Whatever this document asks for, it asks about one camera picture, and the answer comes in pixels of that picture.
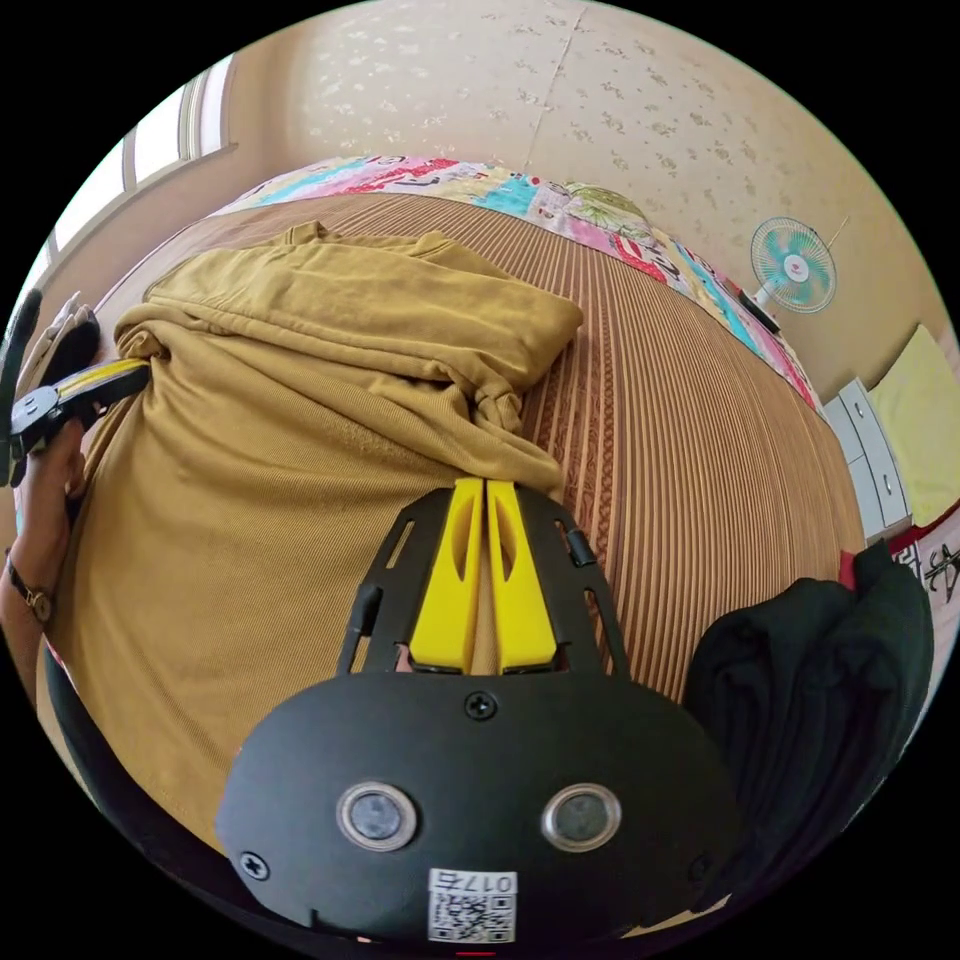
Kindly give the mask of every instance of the window frame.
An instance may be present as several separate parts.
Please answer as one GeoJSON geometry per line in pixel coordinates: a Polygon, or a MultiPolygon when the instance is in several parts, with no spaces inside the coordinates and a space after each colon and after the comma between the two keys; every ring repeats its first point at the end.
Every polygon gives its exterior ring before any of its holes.
{"type": "Polygon", "coordinates": [[[46,250],[50,258],[50,263],[46,269],[37,277],[32,284],[33,288],[44,290],[49,284],[53,275],[63,266],[72,254],[83,246],[90,237],[97,232],[105,223],[111,220],[117,213],[126,207],[129,203],[142,196],[146,191],[163,182],[171,175],[193,166],[196,163],[202,163],[211,157],[222,156],[231,150],[236,149],[236,144],[230,139],[229,124],[229,100],[230,89],[233,84],[234,71],[236,66],[236,54],[231,54],[229,63],[224,75],[223,92],[218,104],[220,111],[220,146],[204,154],[201,149],[201,122],[202,106],[204,92],[207,87],[207,81],[211,72],[222,63],[204,70],[199,76],[194,77],[185,86],[183,96],[180,99],[180,130],[178,153],[179,158],[173,163],[161,167],[154,171],[149,177],[143,180],[137,180],[136,167],[134,165],[134,150],[137,136],[137,127],[134,126],[123,138],[123,190],[118,196],[103,206],[94,216],[92,216],[64,245],[61,249],[57,243],[56,225],[51,229],[43,246],[37,251],[39,257],[46,250]]]}

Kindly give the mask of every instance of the window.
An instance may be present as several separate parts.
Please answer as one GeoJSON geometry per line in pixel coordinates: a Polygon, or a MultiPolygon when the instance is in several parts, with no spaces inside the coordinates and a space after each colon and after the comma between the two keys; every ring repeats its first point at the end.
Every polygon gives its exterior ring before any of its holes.
{"type": "Polygon", "coordinates": [[[138,183],[180,159],[180,111],[186,90],[185,85],[175,90],[137,124],[133,171],[138,183]]]}
{"type": "Polygon", "coordinates": [[[123,141],[104,158],[60,214],[53,236],[62,250],[111,200],[123,193],[123,141]]]}
{"type": "Polygon", "coordinates": [[[60,215],[26,277],[42,286],[64,255],[145,186],[228,145],[226,89],[233,55],[153,108],[97,165],[60,215]]]}

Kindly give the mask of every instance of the electric fan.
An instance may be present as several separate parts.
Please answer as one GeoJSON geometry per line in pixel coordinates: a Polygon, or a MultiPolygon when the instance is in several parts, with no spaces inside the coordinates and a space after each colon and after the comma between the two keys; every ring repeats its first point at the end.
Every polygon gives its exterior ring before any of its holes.
{"type": "Polygon", "coordinates": [[[770,314],[771,301],[794,313],[822,310],[837,285],[830,254],[833,240],[824,243],[812,227],[789,217],[766,220],[750,243],[753,272],[761,286],[752,297],[741,291],[740,302],[773,333],[779,333],[780,326],[770,314]]]}

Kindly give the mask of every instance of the hand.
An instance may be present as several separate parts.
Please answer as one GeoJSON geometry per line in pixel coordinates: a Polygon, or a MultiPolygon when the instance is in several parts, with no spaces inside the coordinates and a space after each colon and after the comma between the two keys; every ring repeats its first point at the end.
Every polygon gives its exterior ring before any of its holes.
{"type": "Polygon", "coordinates": [[[60,576],[70,522],[66,497],[83,492],[83,426],[71,420],[42,452],[30,454],[20,485],[23,530],[10,556],[29,587],[52,593],[60,576]]]}

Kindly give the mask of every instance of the red cloth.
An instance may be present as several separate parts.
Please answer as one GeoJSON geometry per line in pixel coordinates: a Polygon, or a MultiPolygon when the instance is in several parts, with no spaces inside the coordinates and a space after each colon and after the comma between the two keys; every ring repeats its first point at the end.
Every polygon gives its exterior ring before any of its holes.
{"type": "Polygon", "coordinates": [[[840,576],[837,579],[848,589],[857,589],[857,580],[853,575],[853,554],[840,551],[840,576]]]}
{"type": "Polygon", "coordinates": [[[946,513],[942,516],[937,517],[929,526],[926,527],[910,527],[909,530],[904,530],[903,533],[898,533],[892,540],[889,540],[890,552],[896,556],[901,550],[906,550],[907,547],[912,546],[918,540],[922,540],[928,533],[931,533],[933,530],[936,530],[937,527],[943,523],[947,517],[956,513],[960,509],[960,500],[958,500],[946,513]]]}

